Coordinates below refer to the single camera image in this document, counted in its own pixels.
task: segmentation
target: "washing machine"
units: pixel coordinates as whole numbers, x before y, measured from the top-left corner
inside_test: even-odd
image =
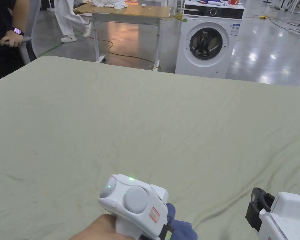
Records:
[[[225,78],[244,8],[217,6],[186,0],[176,73]]]

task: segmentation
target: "handheld controller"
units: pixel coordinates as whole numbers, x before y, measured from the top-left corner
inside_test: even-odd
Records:
[[[259,240],[300,240],[300,195],[279,192],[274,197],[255,187],[246,219]]]
[[[138,240],[141,235],[159,240],[167,224],[168,192],[137,179],[113,174],[98,198],[101,206],[116,216],[117,233]]]

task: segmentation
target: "white pants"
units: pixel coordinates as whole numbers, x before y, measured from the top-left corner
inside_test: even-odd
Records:
[[[80,15],[73,12],[74,0],[55,0],[54,7],[58,24],[63,35],[74,35],[72,26],[83,29],[86,23]]]

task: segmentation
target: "table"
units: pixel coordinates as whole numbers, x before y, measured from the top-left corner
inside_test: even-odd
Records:
[[[113,173],[200,240],[256,240],[252,188],[300,194],[300,88],[51,56],[0,80],[0,240],[69,240]]]
[[[73,10],[75,14],[92,14],[92,24],[94,33],[94,45],[96,51],[96,63],[104,62],[105,55],[99,55],[98,35],[96,22],[116,22],[116,23],[134,23],[148,24],[158,26],[155,61],[153,70],[158,71],[159,67],[159,39],[160,39],[160,18],[170,16],[170,8],[162,6],[128,5],[127,8],[114,9],[110,7],[96,7],[92,3],[87,3]]]

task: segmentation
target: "washing machine control panel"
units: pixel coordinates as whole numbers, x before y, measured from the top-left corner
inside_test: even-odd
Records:
[[[216,18],[242,19],[243,10],[244,9],[225,8],[225,7],[220,8],[220,7],[185,4],[185,9],[183,14],[216,17]]]

